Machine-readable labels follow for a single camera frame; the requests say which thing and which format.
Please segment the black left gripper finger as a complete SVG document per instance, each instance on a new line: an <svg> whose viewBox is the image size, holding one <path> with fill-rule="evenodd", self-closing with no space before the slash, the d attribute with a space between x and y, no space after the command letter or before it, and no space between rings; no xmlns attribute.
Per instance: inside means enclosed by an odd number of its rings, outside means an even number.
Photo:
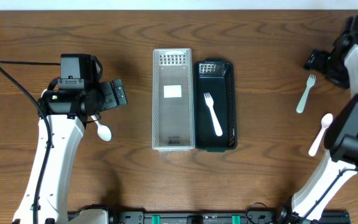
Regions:
<svg viewBox="0 0 358 224"><path fill-rule="evenodd" d="M105 97L104 109L111 109L114 107L114 93L111 84L105 84L103 87Z"/></svg>
<svg viewBox="0 0 358 224"><path fill-rule="evenodd" d="M112 81L114 92L116 96L116 102L118 106L124 106L127 104L126 93L121 79L115 79Z"/></svg>

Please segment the mint green plastic fork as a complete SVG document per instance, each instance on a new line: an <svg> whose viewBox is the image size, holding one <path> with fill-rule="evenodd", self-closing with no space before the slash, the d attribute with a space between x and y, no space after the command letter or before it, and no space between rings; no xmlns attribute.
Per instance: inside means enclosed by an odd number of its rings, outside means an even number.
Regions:
<svg viewBox="0 0 358 224"><path fill-rule="evenodd" d="M305 105L307 102L307 98L308 98L308 94L310 92L310 89L314 86L315 82L316 82L316 76L313 74L310 74L307 79L307 82L306 82L306 88L305 88L303 95L296 107L297 113L302 113L304 111L304 108L305 108Z"/></svg>

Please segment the pale pink plastic spoon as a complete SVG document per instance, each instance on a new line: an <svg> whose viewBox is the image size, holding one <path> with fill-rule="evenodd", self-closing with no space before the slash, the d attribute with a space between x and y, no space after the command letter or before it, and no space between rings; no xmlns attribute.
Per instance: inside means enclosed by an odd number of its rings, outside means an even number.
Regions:
<svg viewBox="0 0 358 224"><path fill-rule="evenodd" d="M308 154L311 157L314 157L316 155L319 145L321 144L322 138L324 136L324 133L330 127L332 122L333 122L333 115L331 113L327 113L322 117L321 128L308 150Z"/></svg>

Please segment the white plastic fork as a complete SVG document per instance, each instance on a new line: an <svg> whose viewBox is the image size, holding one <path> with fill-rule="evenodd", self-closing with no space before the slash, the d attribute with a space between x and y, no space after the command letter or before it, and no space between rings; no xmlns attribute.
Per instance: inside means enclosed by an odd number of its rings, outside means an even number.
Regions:
<svg viewBox="0 0 358 224"><path fill-rule="evenodd" d="M217 136L222 136L223 135L223 131L221 128L221 125L218 121L218 118L216 116L216 113L214 111L214 101L213 101L213 97L211 96L210 93L204 93L204 100L205 103L207 105L207 107L209 108L210 114L211 114L211 119L213 122L213 127L214 127L214 132Z"/></svg>

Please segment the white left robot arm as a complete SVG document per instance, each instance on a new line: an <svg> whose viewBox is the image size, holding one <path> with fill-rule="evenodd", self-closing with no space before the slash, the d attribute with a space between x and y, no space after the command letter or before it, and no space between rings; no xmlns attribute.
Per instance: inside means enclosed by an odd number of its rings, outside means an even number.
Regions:
<svg viewBox="0 0 358 224"><path fill-rule="evenodd" d="M13 223L112 223L116 218L103 205L89 205L82 211L68 211L68 190L78 145L85 125L75 116L47 116L50 129L39 121L39 142L24 198Z"/></svg>

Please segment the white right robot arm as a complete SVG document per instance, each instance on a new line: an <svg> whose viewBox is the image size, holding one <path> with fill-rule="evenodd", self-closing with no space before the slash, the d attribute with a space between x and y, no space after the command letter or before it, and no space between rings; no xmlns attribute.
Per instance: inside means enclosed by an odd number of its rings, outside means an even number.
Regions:
<svg viewBox="0 0 358 224"><path fill-rule="evenodd" d="M303 188L289 204L273 210L249 208L244 213L122 212L119 223L350 223L347 212L324 208L336 192L358 174L358 31L343 33L330 53L314 50L305 63L336 85L348 88L352 98L326 131L326 152Z"/></svg>

